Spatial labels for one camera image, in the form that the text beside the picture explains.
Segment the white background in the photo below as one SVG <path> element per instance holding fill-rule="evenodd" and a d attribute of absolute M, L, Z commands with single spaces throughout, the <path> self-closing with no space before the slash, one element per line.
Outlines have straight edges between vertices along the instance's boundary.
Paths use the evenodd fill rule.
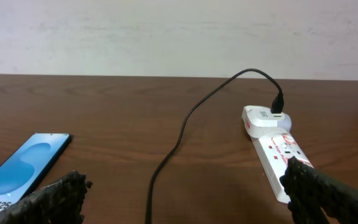
<path fill-rule="evenodd" d="M 356 0 L 0 0 L 0 73 L 358 80 Z"/>

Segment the brown tabletop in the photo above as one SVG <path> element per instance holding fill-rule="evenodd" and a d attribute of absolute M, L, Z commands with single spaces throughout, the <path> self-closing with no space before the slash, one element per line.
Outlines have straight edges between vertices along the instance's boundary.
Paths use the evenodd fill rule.
<path fill-rule="evenodd" d="M 86 172 L 85 223 L 143 223 L 152 172 L 188 110 L 224 80 L 0 75 L 0 165 L 35 132 L 70 133 L 41 185 Z M 278 82 L 312 164 L 358 189 L 358 82 Z M 267 80 L 235 80 L 193 113 L 155 183 L 153 223 L 292 223 L 241 120 L 276 94 Z"/>

